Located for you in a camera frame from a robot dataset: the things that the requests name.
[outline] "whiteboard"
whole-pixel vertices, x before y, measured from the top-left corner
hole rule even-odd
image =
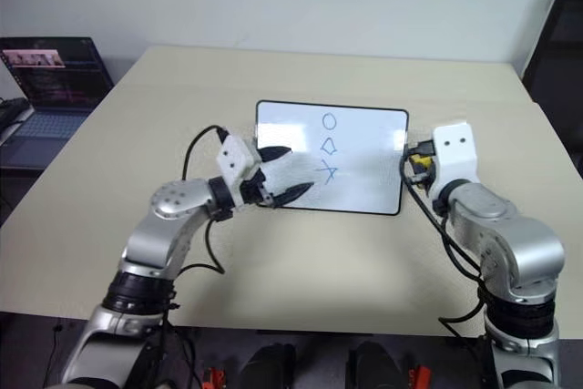
[[[292,150],[262,166],[265,187],[277,194],[313,182],[288,204],[291,208],[397,214],[408,120],[403,109],[262,100],[257,104],[258,148]]]

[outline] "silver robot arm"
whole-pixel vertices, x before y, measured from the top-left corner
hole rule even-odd
[[[558,237],[480,184],[474,138],[466,123],[437,128],[432,140],[409,149],[407,156],[416,174],[405,177],[402,163],[407,188],[417,199],[413,184],[424,188],[434,212],[449,219],[455,241],[479,260],[489,387],[557,388],[554,310],[565,262]]]
[[[298,199],[311,183],[279,195],[263,186],[261,163],[290,152],[256,150],[242,138],[217,129],[221,176],[176,180],[150,199],[148,214],[128,239],[103,302],[93,311],[71,353],[59,387],[124,387],[148,339],[159,330],[175,296],[177,278],[194,233],[208,220],[226,220],[245,204],[280,207]]]

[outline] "laptop keyboard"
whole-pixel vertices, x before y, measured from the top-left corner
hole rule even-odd
[[[33,114],[18,130],[19,137],[71,138],[86,116]]]

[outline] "beige table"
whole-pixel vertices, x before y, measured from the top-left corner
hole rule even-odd
[[[198,48],[150,49],[19,204],[0,230],[1,309],[87,318],[193,135],[220,123],[251,136],[260,99],[403,107],[413,140],[467,119],[482,181],[563,241],[557,318],[562,337],[583,337],[583,183],[510,66]],[[217,174],[217,147],[200,144],[191,175]],[[396,217],[249,208],[212,241],[227,274],[181,277],[175,323],[444,334],[437,316],[476,302],[408,195]],[[200,234],[189,261],[206,261]]]

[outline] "black whiteboard frame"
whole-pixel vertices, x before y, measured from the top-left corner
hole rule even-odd
[[[258,100],[255,104],[255,138],[259,140],[259,105],[261,103],[273,103],[273,104],[289,104],[289,105],[308,105],[312,107],[337,107],[337,108],[350,108],[350,109],[378,109],[383,111],[398,111],[405,113],[404,122],[404,147],[403,153],[407,146],[407,137],[409,134],[409,111],[403,108],[387,108],[387,107],[361,107],[356,105],[337,105],[337,104],[323,104],[314,102],[292,102],[288,100],[272,100],[272,99],[262,99]],[[309,211],[335,211],[340,213],[356,213],[356,214],[373,214],[376,216],[397,216],[401,212],[401,202],[403,201],[403,182],[401,181],[401,187],[399,188],[399,203],[398,208],[395,213],[377,213],[374,211],[352,211],[352,210],[332,210],[332,209],[311,209],[308,207],[282,207],[283,209],[290,210],[309,210]]]

